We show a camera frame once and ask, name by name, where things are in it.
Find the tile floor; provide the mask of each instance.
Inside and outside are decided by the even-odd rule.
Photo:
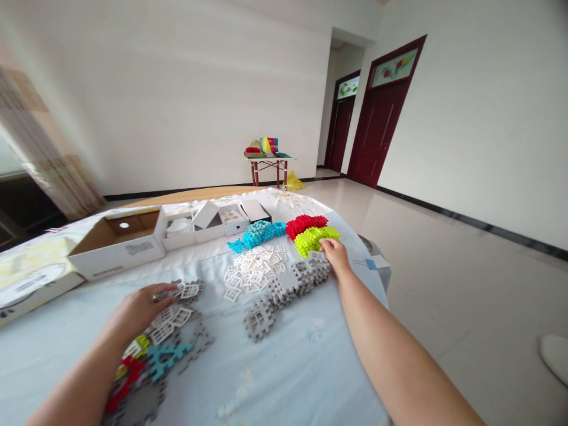
[[[537,353],[568,336],[568,263],[347,179],[299,193],[380,247],[391,311],[489,425],[568,424],[568,388]]]
[[[339,176],[341,173],[337,173],[333,170],[330,169],[316,169],[315,171],[315,177],[317,178],[334,178],[336,176]]]

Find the cardboard box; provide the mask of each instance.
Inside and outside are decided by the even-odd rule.
[[[167,226],[169,226],[173,220],[180,218],[187,218],[192,220],[193,211],[184,214],[176,214],[172,217],[168,217]],[[196,244],[197,236],[195,234],[195,228],[193,226],[193,223],[191,223],[190,226],[191,226],[191,232],[188,233],[174,235],[173,237],[169,238],[166,238],[166,235],[164,234],[164,238],[162,238],[162,244],[164,245],[164,249],[166,249],[166,251],[172,251],[180,247],[191,246],[192,244]]]
[[[243,220],[241,221],[234,221],[234,222],[225,222],[223,220],[223,213],[233,210],[239,213]],[[226,235],[234,235],[241,232],[246,232],[250,225],[250,220],[247,214],[244,212],[243,208],[239,204],[229,204],[226,206],[219,207],[219,215],[221,217],[221,222],[223,222],[223,226],[225,227]]]
[[[84,236],[68,259],[87,280],[95,280],[164,257],[165,232],[166,214],[159,206],[109,214]]]
[[[205,204],[193,215],[193,224],[201,229],[206,229],[217,213],[219,213],[217,204],[211,201],[205,201]]]
[[[0,257],[0,327],[86,281],[67,260],[69,244],[49,238]]]
[[[209,240],[214,240],[215,238],[219,238],[225,235],[225,226],[223,225],[223,222],[221,222],[219,213],[215,213],[213,220],[209,222],[209,224],[207,224],[205,228],[201,228],[194,222],[193,229],[195,230],[195,237],[198,244],[204,243]]]
[[[272,216],[257,200],[243,200],[243,209],[251,223],[259,220],[272,222]]]

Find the plastic bag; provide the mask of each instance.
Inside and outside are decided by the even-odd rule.
[[[294,175],[294,171],[291,171],[290,174],[288,174],[288,187],[286,188],[288,191],[297,191],[298,189],[303,189],[305,187],[306,186],[302,183],[302,181]]]

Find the white shoe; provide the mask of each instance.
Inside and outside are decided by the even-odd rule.
[[[556,377],[568,386],[568,339],[547,334],[540,340],[540,356]]]

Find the sheer curtain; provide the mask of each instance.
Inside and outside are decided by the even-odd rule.
[[[69,220],[104,202],[25,73],[0,66],[0,124],[23,168]]]

